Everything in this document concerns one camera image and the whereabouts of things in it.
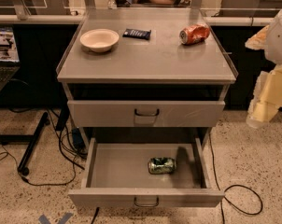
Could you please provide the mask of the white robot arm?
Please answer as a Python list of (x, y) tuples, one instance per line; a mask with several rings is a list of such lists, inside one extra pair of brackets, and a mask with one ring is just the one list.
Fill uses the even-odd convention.
[(262, 49), (265, 58), (275, 64), (273, 70), (261, 71), (258, 76), (247, 111), (247, 125), (257, 129), (270, 122), (282, 107), (282, 8), (245, 46)]

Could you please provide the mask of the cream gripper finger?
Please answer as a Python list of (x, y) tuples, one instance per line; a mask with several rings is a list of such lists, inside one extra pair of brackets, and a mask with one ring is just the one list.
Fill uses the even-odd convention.
[(264, 49), (268, 29), (268, 25), (260, 29), (256, 34), (254, 34), (251, 38), (246, 41), (245, 47), (254, 50)]
[(270, 72), (261, 71), (253, 91), (253, 99), (247, 111), (246, 123), (260, 128), (269, 123), (282, 107), (282, 65)]

